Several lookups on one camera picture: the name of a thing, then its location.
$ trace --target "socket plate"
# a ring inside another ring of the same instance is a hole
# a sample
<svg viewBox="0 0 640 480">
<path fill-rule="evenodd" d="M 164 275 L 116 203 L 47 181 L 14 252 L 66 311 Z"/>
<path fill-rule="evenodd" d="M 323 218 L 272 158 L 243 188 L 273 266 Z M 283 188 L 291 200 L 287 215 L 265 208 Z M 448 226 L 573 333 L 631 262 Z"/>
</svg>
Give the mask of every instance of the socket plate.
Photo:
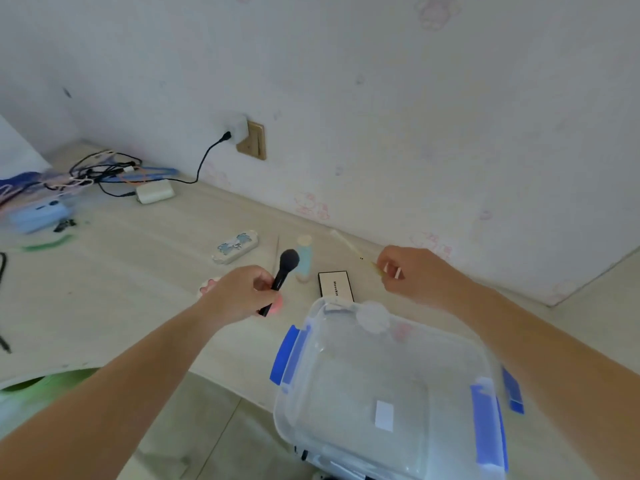
<svg viewBox="0 0 640 480">
<path fill-rule="evenodd" d="M 249 136 L 236 144 L 238 153 L 244 153 L 258 160 L 267 160 L 267 145 L 264 139 L 264 126 L 253 121 L 247 121 Z"/>
</svg>

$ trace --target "plastic storage box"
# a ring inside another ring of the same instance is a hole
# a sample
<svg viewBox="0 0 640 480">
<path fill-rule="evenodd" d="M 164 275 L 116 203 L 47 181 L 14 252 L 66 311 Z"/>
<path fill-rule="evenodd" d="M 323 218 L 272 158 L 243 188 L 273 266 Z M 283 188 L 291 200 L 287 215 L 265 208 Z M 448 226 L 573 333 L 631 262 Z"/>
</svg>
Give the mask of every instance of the plastic storage box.
<svg viewBox="0 0 640 480">
<path fill-rule="evenodd" d="M 285 441 L 341 478 L 503 479 L 504 430 L 489 363 L 473 342 L 320 298 L 271 372 Z"/>
</svg>

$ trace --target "container lid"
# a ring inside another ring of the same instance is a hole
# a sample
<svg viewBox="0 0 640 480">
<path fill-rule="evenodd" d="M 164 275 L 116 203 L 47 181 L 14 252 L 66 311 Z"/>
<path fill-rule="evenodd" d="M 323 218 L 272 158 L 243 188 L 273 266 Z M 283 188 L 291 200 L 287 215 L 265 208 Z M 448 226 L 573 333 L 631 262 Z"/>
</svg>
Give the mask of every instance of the container lid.
<svg viewBox="0 0 640 480">
<path fill-rule="evenodd" d="M 320 298 L 271 371 L 284 440 L 377 480 L 503 479 L 504 428 L 491 369 L 473 342 Z"/>
</svg>

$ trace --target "person's right hand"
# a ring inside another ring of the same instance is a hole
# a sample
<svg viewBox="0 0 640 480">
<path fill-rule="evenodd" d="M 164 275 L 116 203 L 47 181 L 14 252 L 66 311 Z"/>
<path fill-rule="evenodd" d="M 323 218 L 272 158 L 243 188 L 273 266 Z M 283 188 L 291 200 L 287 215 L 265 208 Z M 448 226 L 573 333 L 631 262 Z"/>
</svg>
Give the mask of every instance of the person's right hand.
<svg viewBox="0 0 640 480">
<path fill-rule="evenodd" d="M 387 246 L 377 265 L 382 270 L 387 267 L 382 277 L 387 291 L 450 313 L 468 300 L 471 290 L 478 286 L 427 249 Z M 396 279 L 398 268 L 401 271 Z"/>
</svg>

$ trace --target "white label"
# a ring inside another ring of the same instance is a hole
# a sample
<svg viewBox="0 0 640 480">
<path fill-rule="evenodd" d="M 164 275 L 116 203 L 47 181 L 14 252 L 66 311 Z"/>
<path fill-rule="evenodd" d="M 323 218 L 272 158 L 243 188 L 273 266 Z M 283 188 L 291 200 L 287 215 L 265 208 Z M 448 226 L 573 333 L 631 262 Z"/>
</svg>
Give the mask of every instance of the white label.
<svg viewBox="0 0 640 480">
<path fill-rule="evenodd" d="M 394 405 L 384 401 L 376 402 L 376 428 L 394 432 Z"/>
</svg>

